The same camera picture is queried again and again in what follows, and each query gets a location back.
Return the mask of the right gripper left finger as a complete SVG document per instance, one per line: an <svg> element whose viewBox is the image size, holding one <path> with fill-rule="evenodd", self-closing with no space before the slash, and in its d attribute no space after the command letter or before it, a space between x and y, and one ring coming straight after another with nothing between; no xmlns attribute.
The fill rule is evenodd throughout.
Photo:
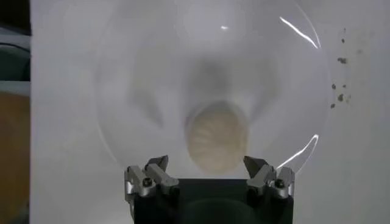
<svg viewBox="0 0 390 224"><path fill-rule="evenodd" d="M158 193L176 198L179 195L179 180L165 171L168 155L151 158L144 168L128 166L124 171L125 201L130 203L135 197L149 198Z"/></svg>

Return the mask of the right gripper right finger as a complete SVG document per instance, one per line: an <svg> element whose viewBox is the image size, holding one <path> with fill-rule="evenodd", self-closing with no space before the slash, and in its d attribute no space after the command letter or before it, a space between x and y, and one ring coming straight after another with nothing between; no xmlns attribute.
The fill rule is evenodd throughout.
<svg viewBox="0 0 390 224"><path fill-rule="evenodd" d="M245 156L243 162L250 176L246 184L257 195L268 192L277 199L294 197L295 173L291 168L281 167L276 171L264 159L250 156Z"/></svg>

